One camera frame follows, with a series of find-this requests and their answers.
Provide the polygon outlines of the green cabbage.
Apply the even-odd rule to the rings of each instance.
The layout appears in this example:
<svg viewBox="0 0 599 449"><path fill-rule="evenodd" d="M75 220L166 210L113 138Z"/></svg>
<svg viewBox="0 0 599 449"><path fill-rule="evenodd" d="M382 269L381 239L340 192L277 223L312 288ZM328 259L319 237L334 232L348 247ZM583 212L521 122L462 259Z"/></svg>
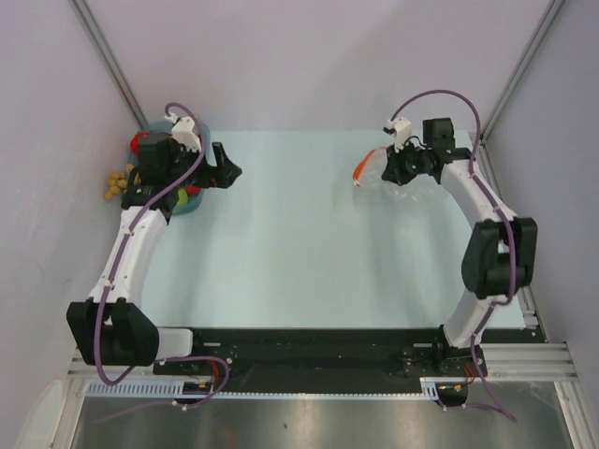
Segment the green cabbage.
<svg viewBox="0 0 599 449"><path fill-rule="evenodd" d="M178 191L178 202L176 204L176 207L182 207L184 205L186 205L188 203L188 194L186 193L185 189L180 189Z"/></svg>

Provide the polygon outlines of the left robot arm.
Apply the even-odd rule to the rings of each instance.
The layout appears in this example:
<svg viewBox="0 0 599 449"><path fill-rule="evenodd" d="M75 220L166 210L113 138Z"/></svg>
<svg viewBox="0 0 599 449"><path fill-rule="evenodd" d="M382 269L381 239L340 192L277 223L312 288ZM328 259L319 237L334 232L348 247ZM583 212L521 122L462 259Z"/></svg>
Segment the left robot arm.
<svg viewBox="0 0 599 449"><path fill-rule="evenodd" d="M206 350L193 342L192 330L154 324L142 310L142 290L179 193L189 186L226 189L242 170L220 142L212 144L213 164L174 133L139 133L132 144L135 164L125 178L117 238L98 282L86 299L69 304L66 320L88 365L148 367L173 358L194 374L205 367Z"/></svg>

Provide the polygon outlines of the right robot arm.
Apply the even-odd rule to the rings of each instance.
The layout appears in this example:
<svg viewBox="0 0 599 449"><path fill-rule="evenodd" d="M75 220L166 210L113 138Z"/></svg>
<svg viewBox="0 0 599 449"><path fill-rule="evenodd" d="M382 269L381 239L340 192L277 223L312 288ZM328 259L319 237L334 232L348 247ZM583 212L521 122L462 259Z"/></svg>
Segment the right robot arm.
<svg viewBox="0 0 599 449"><path fill-rule="evenodd" d="M442 330L446 343L433 349L431 363L443 375L465 364L462 348L478 343L496 308L530 284L538 227L521 218L483 179L474 154L459 148L448 118L426 120L423 135L414 135L405 118L389 120L384 130L393 136L387 147L383 181L404 186L430 176L455 200L472 229L461 262L462 298Z"/></svg>

